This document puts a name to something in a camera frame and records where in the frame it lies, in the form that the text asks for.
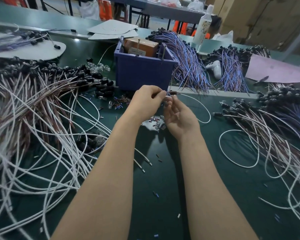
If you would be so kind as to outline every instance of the plastic bag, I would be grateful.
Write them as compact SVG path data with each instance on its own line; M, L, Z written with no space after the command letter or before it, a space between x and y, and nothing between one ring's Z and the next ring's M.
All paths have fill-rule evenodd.
M84 19L100 20L97 0L82 2L79 11Z
M204 3L199 0L194 0L193 2L189 3L187 8L197 12L204 12Z
M181 3L179 0L158 0L162 5L168 6L168 7L181 7Z
M230 32L224 35L217 33L213 36L212 40L219 40L219 41L228 42L229 44L233 44L233 30L231 30Z

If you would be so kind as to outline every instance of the floor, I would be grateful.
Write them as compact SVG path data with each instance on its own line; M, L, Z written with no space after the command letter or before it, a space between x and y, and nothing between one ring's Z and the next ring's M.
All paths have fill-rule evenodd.
M42 10L40 0L36 0L36 1L37 1L38 8L40 10ZM49 4L50 6L54 7L55 9L59 10L60 12L64 13L65 15L70 15L68 0L43 0L43 1L47 4ZM75 0L71 0L71 5L72 5L73 15L75 17L80 17L78 2ZM51 7L49 7L47 5L46 5L46 7L48 9L48 12L57 13L57 11L52 9ZM132 13L132 24L136 24L138 17L139 17L138 14ZM173 28L173 26L174 26L174 20L171 20L169 29L171 30ZM168 19L165 19L165 18L161 19L160 17L151 16L150 21L149 21L149 29L156 30L161 27L167 29Z

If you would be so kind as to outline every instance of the white bottle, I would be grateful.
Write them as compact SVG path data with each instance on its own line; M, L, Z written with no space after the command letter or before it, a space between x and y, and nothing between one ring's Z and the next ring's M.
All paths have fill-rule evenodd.
M195 44L196 50L199 51L204 38L208 32L208 29L210 27L210 24L212 22L211 14L213 11L213 5L209 5L207 8L207 12L204 16L200 18L200 22L197 28L197 31L195 32L194 38L192 43Z

